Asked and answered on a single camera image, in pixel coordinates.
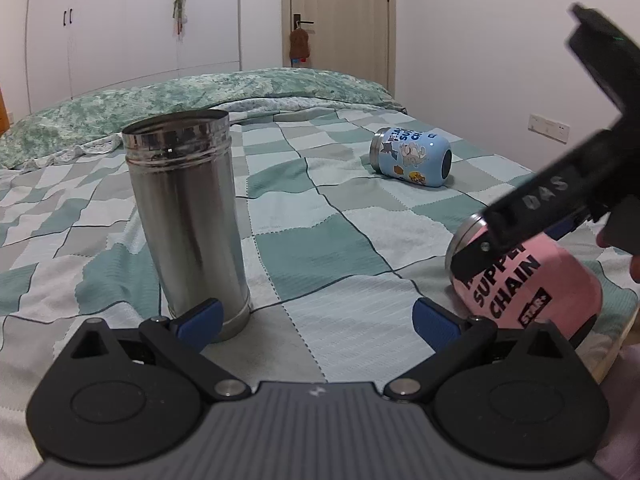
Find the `wall socket panel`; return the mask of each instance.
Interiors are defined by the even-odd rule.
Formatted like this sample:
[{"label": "wall socket panel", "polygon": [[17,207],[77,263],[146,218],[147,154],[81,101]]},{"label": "wall socket panel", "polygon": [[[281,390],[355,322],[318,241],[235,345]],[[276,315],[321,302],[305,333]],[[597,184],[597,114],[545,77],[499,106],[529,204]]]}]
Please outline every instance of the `wall socket panel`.
[{"label": "wall socket panel", "polygon": [[531,114],[529,116],[529,130],[565,144],[569,141],[569,126],[567,124],[551,121],[539,115]]}]

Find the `black label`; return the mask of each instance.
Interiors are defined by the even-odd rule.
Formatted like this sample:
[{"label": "black label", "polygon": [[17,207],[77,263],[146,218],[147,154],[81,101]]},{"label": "black label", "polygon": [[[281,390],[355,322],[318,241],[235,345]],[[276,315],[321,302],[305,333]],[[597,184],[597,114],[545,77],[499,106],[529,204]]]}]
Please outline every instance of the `black label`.
[{"label": "black label", "polygon": [[520,316],[518,316],[518,322],[522,327],[526,327],[531,323],[540,312],[551,302],[553,298],[544,288],[540,287],[536,292],[536,295],[529,303],[526,303]]}]

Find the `blue insulated can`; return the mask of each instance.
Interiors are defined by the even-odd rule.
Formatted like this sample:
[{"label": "blue insulated can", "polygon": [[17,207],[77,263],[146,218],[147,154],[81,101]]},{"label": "blue insulated can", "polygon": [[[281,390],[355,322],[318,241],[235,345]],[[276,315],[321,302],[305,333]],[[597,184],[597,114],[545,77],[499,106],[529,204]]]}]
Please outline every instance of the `blue insulated can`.
[{"label": "blue insulated can", "polygon": [[433,132],[382,128],[371,141],[369,161],[378,173],[440,187],[451,170],[451,146]]}]

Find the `human hand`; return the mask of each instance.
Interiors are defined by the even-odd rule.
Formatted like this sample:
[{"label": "human hand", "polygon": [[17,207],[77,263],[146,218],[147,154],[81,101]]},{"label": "human hand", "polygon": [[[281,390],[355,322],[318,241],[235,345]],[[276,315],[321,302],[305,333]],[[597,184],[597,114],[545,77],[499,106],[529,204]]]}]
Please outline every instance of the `human hand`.
[{"label": "human hand", "polygon": [[[604,236],[602,231],[598,233],[596,236],[596,243],[598,247],[609,247],[609,245],[604,241]],[[636,282],[640,283],[640,254],[633,256],[631,258],[631,265],[629,266],[629,273],[631,274],[631,278]]]}]

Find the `metal cup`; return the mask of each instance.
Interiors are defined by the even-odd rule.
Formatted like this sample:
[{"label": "metal cup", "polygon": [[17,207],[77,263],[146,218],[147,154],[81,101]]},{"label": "metal cup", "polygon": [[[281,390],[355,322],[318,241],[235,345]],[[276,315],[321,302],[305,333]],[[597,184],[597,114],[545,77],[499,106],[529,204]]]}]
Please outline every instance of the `metal cup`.
[{"label": "metal cup", "polygon": [[221,110],[178,112],[122,132],[133,191],[169,311],[177,317],[209,298],[224,309],[216,340],[249,319],[236,218],[229,118]]}]

